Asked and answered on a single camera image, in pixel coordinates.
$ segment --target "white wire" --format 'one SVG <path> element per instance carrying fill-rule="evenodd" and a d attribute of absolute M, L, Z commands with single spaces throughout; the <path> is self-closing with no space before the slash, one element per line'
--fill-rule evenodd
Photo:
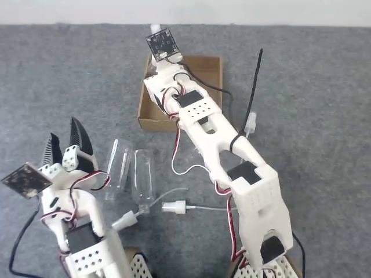
<path fill-rule="evenodd" d="M 226 196 L 226 195 L 228 195 L 228 194 L 231 193 L 231 191 L 228 191 L 228 192 L 225 192 L 225 193 L 221 193 L 221 192 L 219 192 L 219 191 L 218 191 L 218 183 L 217 183 L 216 181 L 214 182 L 214 189 L 215 189 L 215 192 L 216 192 L 218 195 L 220 195 L 220 196 Z"/>
<path fill-rule="evenodd" d="M 200 209 L 200 210 L 216 210 L 216 211 L 227 211 L 224 207 L 203 207 L 203 206 L 187 206 L 187 209 Z"/>
<path fill-rule="evenodd" d="M 163 197 L 165 197 L 167 194 L 170 194 L 174 191 L 180 191 L 180 190 L 188 190 L 188 188 L 186 187 L 179 187 L 179 188 L 173 188 L 167 192 L 165 192 L 164 194 L 160 195 L 159 198 L 157 198 L 156 200 L 153 201 L 153 203 L 150 204 L 150 207 L 152 207 L 154 204 L 156 204 L 158 201 L 160 201 Z"/>
<path fill-rule="evenodd" d="M 229 206 L 229 203 L 230 203 L 230 198 L 228 198 L 227 200 L 227 208 Z M 228 215 L 228 226 L 230 228 L 230 235 L 231 235 L 231 242 L 232 242 L 232 254 L 231 254 L 231 261 L 233 260 L 233 256 L 234 256 L 234 249 L 235 249 L 235 246 L 233 245 L 233 235 L 232 235 L 232 227 L 231 227 L 231 218 L 230 218 L 230 214 L 228 212 L 228 209 L 227 209 L 227 215 Z"/>
<path fill-rule="evenodd" d="M 175 168 L 174 168 L 174 160 L 175 160 L 175 156 L 176 156 L 176 153 L 178 152 L 178 147 L 179 147 L 179 141 L 180 141 L 180 129 L 179 127 L 177 127 L 177 129 L 179 130 L 179 135 L 177 137 L 177 140 L 176 140 L 176 143 L 175 143 L 175 150 L 174 150 L 174 155 L 173 155 L 173 158 L 172 158 L 172 170 L 175 174 L 177 175 L 185 175 L 187 174 L 189 171 L 191 171 L 193 168 L 196 168 L 196 167 L 200 167 L 200 168 L 203 168 L 205 171 L 207 171 L 210 175 L 210 171 L 209 169 L 207 169 L 204 165 L 200 165 L 200 164 L 195 164 L 195 165 L 192 165 L 191 167 L 189 167 L 186 171 L 182 172 L 182 173 L 178 173 Z"/>
<path fill-rule="evenodd" d="M 160 197 L 157 198 L 156 200 L 154 200 L 154 201 L 149 205 L 148 208 L 154 206 L 158 201 L 160 201 L 160 200 L 161 200 L 163 197 L 165 197 L 166 195 L 168 195 L 168 194 L 170 194 L 170 193 L 172 193 L 172 192 L 174 192 L 174 191 L 180 191 L 180 190 L 189 190 L 189 189 L 186 188 L 186 187 L 173 188 L 173 189 L 171 189 L 171 190 L 165 192 L 164 194 L 160 195 Z M 134 215 L 135 215 L 135 217 L 138 217 L 138 216 L 142 215 L 143 213 L 144 213 L 144 211 L 143 211 L 143 210 L 140 210 L 140 211 L 138 211 L 138 212 L 137 212 L 136 214 L 134 214 Z"/>

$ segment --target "black wire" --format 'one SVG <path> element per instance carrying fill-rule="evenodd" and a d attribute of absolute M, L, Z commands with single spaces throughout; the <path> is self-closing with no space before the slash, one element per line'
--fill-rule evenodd
<path fill-rule="evenodd" d="M 173 76 L 174 81 L 176 81 L 175 77 L 176 77 L 177 75 L 180 75 L 180 74 L 187 75 L 187 76 L 191 79 L 191 75 L 187 74 L 186 72 L 177 72 L 177 73 L 174 74 L 174 76 Z"/>
<path fill-rule="evenodd" d="M 303 275 L 303 278 L 305 278 L 305 250 L 304 250 L 304 247 L 303 247 L 302 243 L 297 238 L 297 236 L 295 235 L 294 232 L 292 232 L 292 236 L 294 237 L 295 241 L 297 242 L 297 244 L 299 245 L 299 247 L 301 249 L 301 256 L 303 258 L 303 262 L 301 264 L 301 274 Z"/>
<path fill-rule="evenodd" d="M 33 212 L 33 214 L 31 215 L 31 217 L 27 220 L 27 222 L 24 224 L 24 226 L 23 226 L 22 230 L 20 231 L 20 233 L 19 233 L 16 241 L 14 242 L 14 245 L 13 245 L 13 248 L 12 248 L 12 253 L 10 255 L 9 267 L 8 268 L 9 268 L 9 271 L 11 272 L 11 274 L 13 274 L 15 276 L 28 277 L 28 278 L 42 278 L 42 277 L 37 276 L 37 275 L 32 275 L 32 274 L 27 274 L 27 273 L 21 273 L 21 272 L 15 271 L 13 269 L 14 259 L 15 259 L 15 256 L 16 256 L 18 245 L 19 245 L 19 243 L 20 243 L 20 241 L 21 241 L 24 233 L 26 232 L 27 228 L 31 225 L 31 223 L 35 219 L 36 215 L 40 211 L 40 198 L 39 198 L 38 195 L 36 195 L 36 197 L 37 197 L 37 201 L 38 201 L 37 208 Z"/>
<path fill-rule="evenodd" d="M 206 87 L 209 87 L 210 89 L 213 89 L 213 90 L 216 90 L 216 91 L 219 91 L 219 92 L 222 92 L 222 93 L 225 93 L 225 94 L 228 94 L 229 95 L 229 97 L 230 97 L 230 101 L 229 101 L 229 103 L 228 103 L 228 117 L 229 117 L 229 119 L 230 119 L 230 122 L 231 122 L 231 124 L 232 124 L 232 126 L 233 127 L 235 127 L 235 125 L 234 125 L 234 120 L 233 120 L 233 111 L 232 111 L 232 105 L 233 105 L 233 95 L 232 95 L 232 93 L 231 92 L 229 92 L 228 90 L 224 90 L 224 89 L 221 89 L 221 88 L 218 88 L 218 87 L 215 87 L 215 86 L 213 86 L 213 85 L 210 85 L 210 84 L 208 84 L 208 83 L 206 83 L 206 82 L 204 82 L 203 80 L 201 80 L 201 79 L 199 79 L 191 70 L 190 70 L 190 68 L 189 68 L 189 66 L 187 65 L 187 64 L 184 64 L 184 63 L 182 63 L 182 62 L 178 62 L 178 64 L 179 65 L 182 65 L 182 66 L 184 66 L 184 68 L 188 71 L 188 73 L 190 74 L 190 75 L 192 75 L 192 77 L 194 78 L 194 79 L 196 79 L 199 83 L 201 83 L 201 84 L 203 84 L 204 86 L 206 86 Z"/>
<path fill-rule="evenodd" d="M 253 104 L 253 99 L 254 99 L 254 95 L 255 95 L 255 88 L 256 88 L 256 83 L 257 83 L 257 75 L 259 74 L 259 69 L 260 69 L 260 63 L 261 63 L 261 57 L 262 57 L 262 55 L 263 55 L 263 48 L 261 48 L 260 51 L 259 51 L 259 56 L 258 56 L 258 59 L 257 59 L 257 65 L 256 65 L 256 69 L 255 69 L 255 74 L 254 74 L 254 81 L 253 81 L 253 87 L 251 89 L 251 95 L 250 95 L 248 110 L 246 111 L 245 120 L 243 121 L 242 126 L 241 126 L 241 129 L 239 131 L 240 135 L 242 135 L 244 133 L 246 123 L 248 122 L 248 119 L 249 119 L 249 115 L 250 115 L 250 111 L 251 111 L 251 106 Z"/>
<path fill-rule="evenodd" d="M 258 59 L 257 59 L 257 65 L 256 65 L 256 69 L 255 69 L 253 87 L 251 89 L 251 95 L 250 95 L 248 110 L 246 111 L 246 115 L 245 115 L 245 120 L 243 121 L 241 129 L 239 130 L 238 134 L 230 142 L 230 152 L 231 153 L 233 153 L 233 145 L 234 145 L 235 141 L 238 139 L 238 137 L 240 137 L 242 135 L 245 135 L 245 126 L 246 126 L 246 123 L 248 122 L 250 111 L 251 111 L 251 106 L 252 106 L 253 100 L 254 100 L 255 88 L 256 88 L 256 82 L 257 82 L 257 75 L 259 74 L 262 55 L 263 55 L 263 48 L 261 48 L 260 51 L 259 51 L 259 56 L 258 56 Z"/>

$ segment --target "plastic bottle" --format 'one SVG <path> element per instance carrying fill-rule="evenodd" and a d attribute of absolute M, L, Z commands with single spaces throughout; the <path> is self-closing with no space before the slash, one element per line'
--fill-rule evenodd
<path fill-rule="evenodd" d="M 129 165 L 133 153 L 133 144 L 124 139 L 114 139 L 107 154 L 105 171 L 111 182 L 105 194 L 105 200 L 114 200 L 125 189 Z"/>
<path fill-rule="evenodd" d="M 132 158 L 132 197 L 144 214 L 150 212 L 150 204 L 154 201 L 154 185 L 152 181 L 153 153 L 147 149 L 137 149 Z"/>

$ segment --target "brown cardboard box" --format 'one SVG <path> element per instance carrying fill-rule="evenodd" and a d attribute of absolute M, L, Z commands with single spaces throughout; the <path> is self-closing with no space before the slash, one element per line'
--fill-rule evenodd
<path fill-rule="evenodd" d="M 221 57 L 205 56 L 184 56 L 183 62 L 189 66 L 191 71 L 206 83 L 215 87 L 223 87 L 223 61 Z M 221 108 L 222 92 L 204 87 L 209 95 Z M 154 104 L 148 94 L 144 83 L 141 87 L 140 101 L 138 109 L 138 121 L 142 129 L 155 131 L 176 131 L 175 121 L 170 120 L 168 116 Z"/>

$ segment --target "white robotic arm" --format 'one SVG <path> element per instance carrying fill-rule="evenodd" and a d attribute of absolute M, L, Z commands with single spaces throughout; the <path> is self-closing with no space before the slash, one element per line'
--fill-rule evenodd
<path fill-rule="evenodd" d="M 169 30 L 147 40 L 157 58 L 157 74 L 144 80 L 150 97 L 165 114 L 179 119 L 179 127 L 202 155 L 211 181 L 231 190 L 239 213 L 245 257 L 253 268 L 260 269 L 293 246 L 289 212 L 281 196 L 277 172 L 243 136 L 234 141 L 232 152 L 245 162 L 228 172 L 222 167 L 219 153 L 230 150 L 237 131 L 207 91 L 190 79 L 182 65 L 175 63 L 181 60 L 177 46 L 171 51 L 163 48 L 168 41 L 175 44 Z"/>
<path fill-rule="evenodd" d="M 3 182 L 26 198 L 42 192 L 41 220 L 56 235 L 68 275 L 131 277 L 120 238 L 105 227 L 98 202 L 84 191 L 97 190 L 95 176 L 105 172 L 98 171 L 90 139 L 77 119 L 72 118 L 70 146 L 63 156 L 58 137 L 51 134 L 42 165 L 36 169 L 26 163 Z M 104 184 L 109 180 L 107 175 Z"/>

